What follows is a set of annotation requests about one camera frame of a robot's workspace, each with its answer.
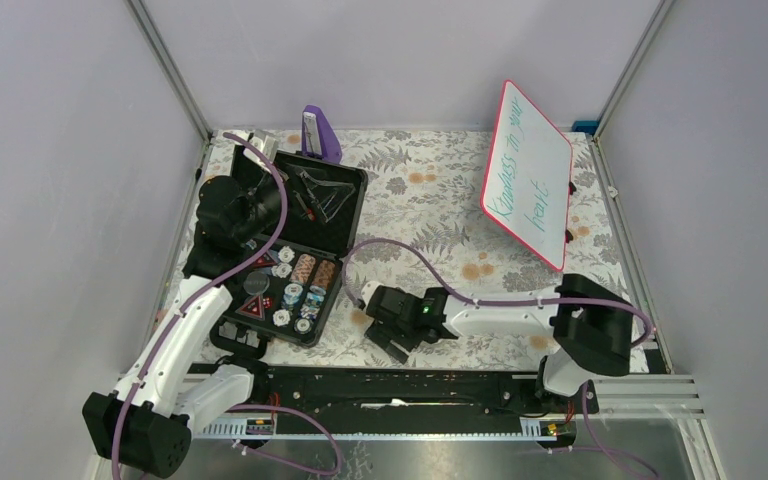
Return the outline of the pink framed whiteboard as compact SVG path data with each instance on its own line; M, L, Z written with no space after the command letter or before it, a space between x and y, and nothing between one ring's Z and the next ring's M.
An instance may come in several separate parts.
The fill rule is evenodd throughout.
M505 80L480 206L556 272L565 266L572 160L567 137L516 83Z

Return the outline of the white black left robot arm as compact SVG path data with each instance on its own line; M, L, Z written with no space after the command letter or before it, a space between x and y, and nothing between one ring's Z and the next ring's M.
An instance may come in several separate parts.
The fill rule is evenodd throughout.
M185 459L194 433L235 404L256 411L269 401L267 380L244 367L222 367L185 394L179 389L201 342L233 296L226 282L259 260L286 223L286 182L271 173L244 189L230 176L203 184L198 222L209 247L236 253L238 261L220 274L189 274L138 358L108 394L93 392L82 417L96 454L110 462L110 476L124 469L166 479Z

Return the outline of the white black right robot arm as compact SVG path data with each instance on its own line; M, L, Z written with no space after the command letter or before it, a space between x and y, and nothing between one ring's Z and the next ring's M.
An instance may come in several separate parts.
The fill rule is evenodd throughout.
M533 386L535 402L549 412L561 410L594 378L630 372L629 304L580 274L564 275L555 287L488 299L443 287L415 296L370 281L360 304L372 319L367 338L400 363L422 343L485 334L552 338L559 349L541 360Z

